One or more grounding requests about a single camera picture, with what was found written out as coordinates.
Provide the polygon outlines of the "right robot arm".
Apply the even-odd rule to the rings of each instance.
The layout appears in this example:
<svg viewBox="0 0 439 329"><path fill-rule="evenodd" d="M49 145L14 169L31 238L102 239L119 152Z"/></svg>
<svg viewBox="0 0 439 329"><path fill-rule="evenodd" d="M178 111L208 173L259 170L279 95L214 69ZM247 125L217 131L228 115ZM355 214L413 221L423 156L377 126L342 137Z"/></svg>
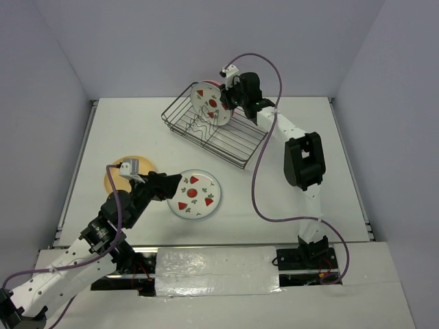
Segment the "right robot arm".
<svg viewBox="0 0 439 329"><path fill-rule="evenodd" d="M220 86L220 100L227 110L240 107L245 116L268 135L258 155L251 181L251 200L255 212L270 223L298 222L298 259L306 268L315 267L329 250L324 231L325 222L320 212L320 187L326 173L322 139L317 132L306 132L278 111L280 97L273 102L262 95L256 73L240 73L233 65L222 69L224 83ZM269 218L259 210L256 201L256 179L265 149L271 138L283 145L283 174L287 183L297 188L305 198L307 215L284 219Z"/></svg>

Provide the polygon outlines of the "watermelon pattern plate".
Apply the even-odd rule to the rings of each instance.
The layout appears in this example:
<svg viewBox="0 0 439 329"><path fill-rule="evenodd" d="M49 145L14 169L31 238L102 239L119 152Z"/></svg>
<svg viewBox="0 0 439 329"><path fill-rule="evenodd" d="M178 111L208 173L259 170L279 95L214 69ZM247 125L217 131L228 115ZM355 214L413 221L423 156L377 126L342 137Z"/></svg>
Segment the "watermelon pattern plate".
<svg viewBox="0 0 439 329"><path fill-rule="evenodd" d="M230 121L233 111L226 108L220 97L220 85L216 82L207 80L191 87L190 100L197 115L203 121L221 127Z"/></svg>
<svg viewBox="0 0 439 329"><path fill-rule="evenodd" d="M186 170L176 194L167 200L171 211L183 219L198 220L212 215L222 199L222 189L214 175L200 169Z"/></svg>

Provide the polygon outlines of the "yellow plate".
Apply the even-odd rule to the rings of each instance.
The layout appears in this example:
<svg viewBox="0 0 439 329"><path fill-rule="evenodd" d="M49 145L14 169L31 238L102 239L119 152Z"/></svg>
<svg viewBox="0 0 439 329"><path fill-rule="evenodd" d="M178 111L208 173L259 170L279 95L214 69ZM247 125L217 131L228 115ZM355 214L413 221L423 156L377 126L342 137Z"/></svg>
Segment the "yellow plate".
<svg viewBox="0 0 439 329"><path fill-rule="evenodd" d="M134 158L139 161L139 173L142 175L147 175L150 171L156 170L154 164L143 156L128 156L128 158ZM119 175L118 169L111 168L110 174L112 176L113 182L115 183L115 187L117 190L123 190L127 192L131 191L131 186L129 181L127 181L127 179ZM104 188L108 195L112 193L112 187L107 174L105 174L104 176Z"/></svg>

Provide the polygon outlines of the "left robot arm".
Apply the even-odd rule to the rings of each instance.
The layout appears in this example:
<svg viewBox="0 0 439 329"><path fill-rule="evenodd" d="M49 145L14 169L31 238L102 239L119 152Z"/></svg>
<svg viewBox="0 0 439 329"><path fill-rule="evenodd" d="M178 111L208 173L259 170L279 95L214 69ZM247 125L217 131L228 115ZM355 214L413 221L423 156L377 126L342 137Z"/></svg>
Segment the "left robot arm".
<svg viewBox="0 0 439 329"><path fill-rule="evenodd" d="M114 188L96 218L57 259L42 269L29 270L31 278L13 289L1 287L1 323L5 328L44 328L60 308L75 296L112 273L126 273L147 265L126 241L150 202L174 197L182 179L150 171L130 178L130 191Z"/></svg>

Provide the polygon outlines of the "pink plate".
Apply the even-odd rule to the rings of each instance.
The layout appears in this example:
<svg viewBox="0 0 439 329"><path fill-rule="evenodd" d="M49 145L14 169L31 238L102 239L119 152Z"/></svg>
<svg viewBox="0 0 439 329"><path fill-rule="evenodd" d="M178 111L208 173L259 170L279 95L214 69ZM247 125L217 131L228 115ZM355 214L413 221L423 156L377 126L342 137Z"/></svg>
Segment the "pink plate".
<svg viewBox="0 0 439 329"><path fill-rule="evenodd" d="M219 82L216 82L214 80L202 80L202 82L210 83L218 88L220 88L221 84ZM235 113L235 110L231 110L231 116L233 116Z"/></svg>

